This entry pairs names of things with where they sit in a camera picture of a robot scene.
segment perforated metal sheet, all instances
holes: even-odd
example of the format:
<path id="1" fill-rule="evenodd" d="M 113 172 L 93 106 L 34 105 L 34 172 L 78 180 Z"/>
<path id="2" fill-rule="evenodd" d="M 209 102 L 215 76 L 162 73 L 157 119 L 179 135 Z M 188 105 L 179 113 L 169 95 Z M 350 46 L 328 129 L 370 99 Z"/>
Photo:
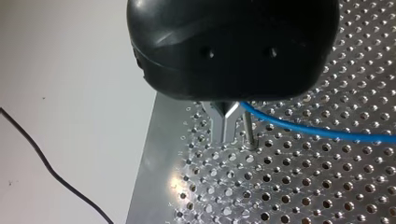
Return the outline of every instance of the perforated metal sheet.
<path id="1" fill-rule="evenodd" d="M 318 85 L 267 114 L 346 132 L 396 134 L 396 7 L 343 0 Z M 211 146 L 199 104 L 159 95 L 127 223 L 396 223 L 396 146 L 293 133 L 254 119 L 260 147 Z"/>

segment white surface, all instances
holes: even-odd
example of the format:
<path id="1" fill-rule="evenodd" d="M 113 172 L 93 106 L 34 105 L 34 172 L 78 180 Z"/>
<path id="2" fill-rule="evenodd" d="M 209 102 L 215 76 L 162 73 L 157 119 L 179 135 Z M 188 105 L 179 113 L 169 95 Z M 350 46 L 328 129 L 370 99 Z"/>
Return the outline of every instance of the white surface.
<path id="1" fill-rule="evenodd" d="M 155 91 L 126 0 L 0 0 L 0 106 L 115 223 L 127 217 Z M 0 223 L 105 223 L 0 118 Z"/>

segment black device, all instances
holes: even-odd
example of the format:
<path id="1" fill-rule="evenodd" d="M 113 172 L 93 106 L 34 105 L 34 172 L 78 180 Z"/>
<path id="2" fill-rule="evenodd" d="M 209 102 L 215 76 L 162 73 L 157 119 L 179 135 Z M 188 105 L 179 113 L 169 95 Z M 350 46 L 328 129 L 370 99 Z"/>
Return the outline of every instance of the black device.
<path id="1" fill-rule="evenodd" d="M 145 79 L 195 101 L 277 100 L 308 91 L 332 49 L 338 0 L 129 0 Z"/>

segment metal pin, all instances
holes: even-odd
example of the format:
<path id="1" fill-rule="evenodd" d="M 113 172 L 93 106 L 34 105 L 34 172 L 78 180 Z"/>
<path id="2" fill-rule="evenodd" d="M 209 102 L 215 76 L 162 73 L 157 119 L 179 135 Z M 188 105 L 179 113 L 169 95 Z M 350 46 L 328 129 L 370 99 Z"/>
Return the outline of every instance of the metal pin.
<path id="1" fill-rule="evenodd" d="M 251 114 L 247 111 L 242 115 L 242 119 L 244 121 L 244 127 L 245 127 L 245 136 L 247 139 L 247 147 L 249 149 L 255 149 L 257 147 L 258 141 L 254 139 L 253 135 L 253 126 L 251 122 Z"/>

